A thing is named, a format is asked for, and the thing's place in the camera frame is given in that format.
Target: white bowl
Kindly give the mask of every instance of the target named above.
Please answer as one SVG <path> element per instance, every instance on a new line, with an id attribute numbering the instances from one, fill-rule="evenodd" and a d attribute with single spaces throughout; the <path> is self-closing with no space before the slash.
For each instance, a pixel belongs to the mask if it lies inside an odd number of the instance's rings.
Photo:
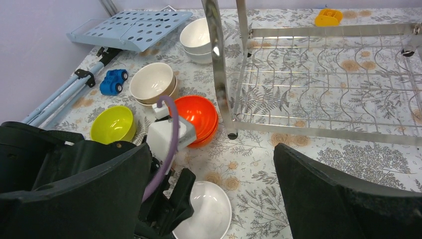
<path id="1" fill-rule="evenodd" d="M 191 22 L 180 33 L 183 48 L 193 54 L 204 54 L 211 51 L 210 32 L 206 18 Z"/>
<path id="2" fill-rule="evenodd" d="M 142 67 L 132 77 L 129 85 L 130 93 L 145 104 L 157 102 L 162 95 L 170 95 L 176 80 L 171 67 L 156 62 Z"/>
<path id="3" fill-rule="evenodd" d="M 211 52 L 205 53 L 205 54 L 192 54 L 185 50 L 185 53 L 189 58 L 196 63 L 199 64 L 209 64 L 212 62 L 212 55 Z"/>
<path id="4" fill-rule="evenodd" d="M 169 95 L 174 101 L 179 97 L 179 80 L 177 80 L 177 78 L 175 77 L 175 79 L 176 79 L 176 84 L 175 84 L 175 86 L 174 86 L 174 89 L 173 89 L 173 91 L 171 92 L 171 94 Z M 152 105 L 153 104 L 155 104 L 155 103 L 157 103 L 157 102 L 154 102 L 154 103 L 152 103 L 152 104 L 147 104 L 147 103 L 144 103 L 143 101 L 141 101 L 141 100 L 138 100 L 137 98 L 135 98 L 135 100 L 136 100 L 136 102 L 138 102 L 138 103 L 140 103 L 141 105 L 143 105 L 143 106 L 146 106 L 146 107 L 152 107 Z"/>
<path id="5" fill-rule="evenodd" d="M 173 234 L 176 239 L 222 239 L 231 222 L 231 205 L 227 194 L 216 184 L 195 182 L 191 192 L 192 217 L 180 223 Z"/>

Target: black clip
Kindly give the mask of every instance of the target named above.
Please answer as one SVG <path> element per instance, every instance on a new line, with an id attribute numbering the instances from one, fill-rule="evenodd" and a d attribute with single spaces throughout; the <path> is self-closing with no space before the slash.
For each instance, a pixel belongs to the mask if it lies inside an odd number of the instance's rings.
<path id="1" fill-rule="evenodd" d="M 85 78 L 87 76 L 90 76 L 90 78 L 87 80 L 86 84 L 90 88 L 95 86 L 95 78 L 94 78 L 94 75 L 91 72 L 86 71 L 86 70 L 82 70 L 82 69 L 78 69 L 78 70 L 75 71 L 75 75 L 77 75 L 80 79 Z"/>

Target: stacked bowls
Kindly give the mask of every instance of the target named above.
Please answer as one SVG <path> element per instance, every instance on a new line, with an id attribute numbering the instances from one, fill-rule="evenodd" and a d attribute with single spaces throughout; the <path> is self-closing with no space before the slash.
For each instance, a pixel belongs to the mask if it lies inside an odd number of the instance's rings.
<path id="1" fill-rule="evenodd" d="M 142 67 L 132 77 L 130 93 L 143 106 L 152 106 L 160 96 L 170 96 L 174 100 L 179 95 L 179 85 L 172 68 L 161 62 Z"/>
<path id="2" fill-rule="evenodd" d="M 195 127 L 197 140 L 188 147 L 199 148 L 209 144 L 218 129 L 218 114 L 214 104 L 202 96 L 183 96 L 174 103 L 179 116 Z"/>
<path id="3" fill-rule="evenodd" d="M 191 22 L 180 34 L 180 42 L 191 60 L 199 64 L 212 62 L 210 32 L 206 18 Z"/>

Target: orange bowl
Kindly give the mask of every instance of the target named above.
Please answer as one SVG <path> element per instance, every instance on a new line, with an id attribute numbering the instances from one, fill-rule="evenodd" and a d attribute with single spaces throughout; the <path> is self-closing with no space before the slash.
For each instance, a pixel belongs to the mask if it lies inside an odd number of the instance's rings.
<path id="1" fill-rule="evenodd" d="M 214 128 L 218 125 L 218 114 L 212 102 L 207 98 L 202 96 L 183 96 L 176 99 L 174 103 L 179 116 L 195 127 L 197 135 L 195 142 L 203 141 L 215 131 Z"/>
<path id="2" fill-rule="evenodd" d="M 205 139 L 201 140 L 201 141 L 195 141 L 191 144 L 188 145 L 189 148 L 201 148 L 206 146 L 207 144 L 211 143 L 211 141 L 214 139 L 215 134 L 217 133 L 217 129 L 218 129 L 218 121 L 217 124 L 213 127 L 211 134 L 206 137 Z"/>

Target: perforated tray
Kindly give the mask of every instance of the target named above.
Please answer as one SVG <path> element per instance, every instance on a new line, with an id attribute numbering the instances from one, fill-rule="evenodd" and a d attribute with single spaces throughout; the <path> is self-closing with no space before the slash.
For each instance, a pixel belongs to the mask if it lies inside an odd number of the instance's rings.
<path id="1" fill-rule="evenodd" d="M 145 51 L 191 16 L 189 11 L 123 11 L 91 19 L 67 36 L 73 42 Z"/>

